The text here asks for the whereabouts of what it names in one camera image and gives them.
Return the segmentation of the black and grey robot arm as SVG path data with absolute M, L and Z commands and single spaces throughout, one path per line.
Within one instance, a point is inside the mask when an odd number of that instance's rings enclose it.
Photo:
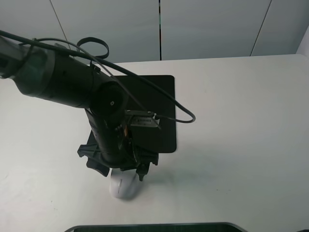
M 98 67 L 63 52 L 22 47 L 1 38 L 0 76 L 12 79 L 26 96 L 85 110 L 91 134 L 78 155 L 88 158 L 88 168 L 103 176 L 110 169 L 135 170 L 143 180 L 150 164 L 158 163 L 158 154 L 136 145 L 131 133 L 134 117 L 154 113 L 128 110 L 128 94 Z

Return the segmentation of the dark curved robot base edge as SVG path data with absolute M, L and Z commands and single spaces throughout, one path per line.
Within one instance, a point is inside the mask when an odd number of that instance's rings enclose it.
M 74 226 L 67 232 L 245 232 L 245 229 L 227 222 L 217 223 L 170 223 L 140 225 L 83 225 Z

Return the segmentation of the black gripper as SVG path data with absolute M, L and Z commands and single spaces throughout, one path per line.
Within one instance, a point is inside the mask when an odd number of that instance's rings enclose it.
M 81 145 L 78 149 L 79 157 L 87 157 L 86 166 L 107 177 L 111 168 L 122 171 L 136 169 L 140 181 L 149 172 L 150 164 L 157 165 L 159 155 L 156 152 L 146 150 L 140 146 L 130 144 L 128 151 L 106 151 L 100 149 L 95 138 L 90 137 L 87 144 Z

